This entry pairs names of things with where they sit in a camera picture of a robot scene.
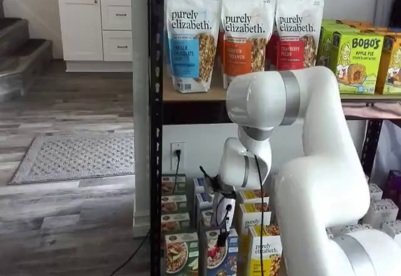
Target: staircase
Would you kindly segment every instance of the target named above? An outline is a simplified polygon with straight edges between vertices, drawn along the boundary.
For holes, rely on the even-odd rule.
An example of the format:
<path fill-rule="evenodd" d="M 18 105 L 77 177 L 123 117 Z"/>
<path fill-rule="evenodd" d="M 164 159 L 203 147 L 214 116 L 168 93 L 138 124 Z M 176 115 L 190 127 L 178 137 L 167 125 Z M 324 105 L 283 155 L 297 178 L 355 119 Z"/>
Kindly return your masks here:
<path fill-rule="evenodd" d="M 51 41 L 30 39 L 28 21 L 5 18 L 0 0 L 0 103 L 24 95 L 51 58 Z"/>

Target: granola bag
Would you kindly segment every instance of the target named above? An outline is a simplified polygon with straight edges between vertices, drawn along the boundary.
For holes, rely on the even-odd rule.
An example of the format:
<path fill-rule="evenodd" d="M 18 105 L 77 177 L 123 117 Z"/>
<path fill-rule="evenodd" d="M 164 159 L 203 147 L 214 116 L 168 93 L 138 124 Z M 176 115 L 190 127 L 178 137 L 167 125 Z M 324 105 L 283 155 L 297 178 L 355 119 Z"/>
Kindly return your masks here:
<path fill-rule="evenodd" d="M 181 93 L 211 86 L 221 0 L 167 0 L 167 31 L 174 87 Z"/>
<path fill-rule="evenodd" d="M 277 0 L 277 70 L 315 66 L 324 0 Z"/>
<path fill-rule="evenodd" d="M 235 76 L 264 71 L 276 0 L 223 0 L 224 87 Z"/>

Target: power cord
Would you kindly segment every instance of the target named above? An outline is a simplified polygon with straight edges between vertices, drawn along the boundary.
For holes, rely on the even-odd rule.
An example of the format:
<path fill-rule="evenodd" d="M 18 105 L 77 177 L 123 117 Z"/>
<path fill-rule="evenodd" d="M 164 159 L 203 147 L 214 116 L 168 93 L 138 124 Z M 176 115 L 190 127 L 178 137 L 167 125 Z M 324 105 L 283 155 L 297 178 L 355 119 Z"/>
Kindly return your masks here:
<path fill-rule="evenodd" d="M 131 255 L 121 266 L 119 266 L 118 268 L 116 268 L 116 269 L 114 270 L 114 272 L 110 274 L 110 276 L 114 276 L 119 270 L 121 270 L 122 268 L 124 268 L 124 267 L 127 265 L 127 263 L 129 263 L 129 262 L 131 261 L 131 259 L 134 258 L 134 256 L 136 256 L 136 254 L 138 253 L 140 247 L 142 247 L 143 243 L 145 243 L 146 239 L 148 238 L 149 233 L 150 233 L 150 230 L 148 231 L 148 233 L 146 233 L 145 238 L 142 240 L 142 243 L 140 243 L 139 247 L 134 251 L 134 253 L 132 253 L 132 255 Z"/>
<path fill-rule="evenodd" d="M 262 213 L 261 223 L 262 223 L 262 225 L 261 225 L 261 246 L 260 246 L 260 249 L 261 249 L 261 275 L 264 276 L 264 272 L 263 272 L 263 226 L 264 226 L 264 223 L 263 223 L 263 216 L 264 216 L 263 195 L 264 194 L 263 194 L 263 183 L 262 183 L 262 176 L 261 176 L 261 168 L 259 167 L 259 162 L 258 162 L 258 158 L 256 157 L 256 155 L 255 155 L 255 160 L 256 160 L 256 167 L 258 168 L 259 182 L 260 182 L 260 185 L 261 185 L 261 196 L 262 196 L 262 206 L 261 206 L 261 208 L 262 208 L 262 210 L 261 210 L 261 213 Z"/>
<path fill-rule="evenodd" d="M 174 194 L 175 187 L 177 186 L 177 176 L 178 176 L 178 169 L 180 167 L 181 150 L 180 149 L 175 150 L 173 154 L 177 157 L 177 169 L 175 170 L 175 180 L 174 180 L 174 187 L 173 187 L 172 194 Z"/>

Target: doormat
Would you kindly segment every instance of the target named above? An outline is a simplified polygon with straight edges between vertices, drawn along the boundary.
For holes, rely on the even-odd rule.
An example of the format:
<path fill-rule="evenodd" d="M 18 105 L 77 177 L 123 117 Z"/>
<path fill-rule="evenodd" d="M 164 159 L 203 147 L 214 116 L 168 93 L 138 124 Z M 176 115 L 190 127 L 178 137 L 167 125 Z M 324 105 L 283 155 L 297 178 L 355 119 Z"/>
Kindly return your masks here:
<path fill-rule="evenodd" d="M 9 185 L 134 174 L 133 132 L 35 138 Z"/>

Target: gray laminate floor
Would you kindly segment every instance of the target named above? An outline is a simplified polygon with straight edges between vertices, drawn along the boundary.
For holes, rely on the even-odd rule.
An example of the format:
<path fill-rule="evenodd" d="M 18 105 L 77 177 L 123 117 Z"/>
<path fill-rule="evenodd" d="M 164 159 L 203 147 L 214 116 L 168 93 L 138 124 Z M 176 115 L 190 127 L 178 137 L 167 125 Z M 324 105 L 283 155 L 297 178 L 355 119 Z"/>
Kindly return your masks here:
<path fill-rule="evenodd" d="M 130 74 L 67 74 L 54 62 L 31 91 L 0 104 L 0 275 L 108 276 L 132 238 L 133 175 L 6 186 L 37 133 L 131 131 Z M 148 275 L 149 247 L 117 275 Z"/>

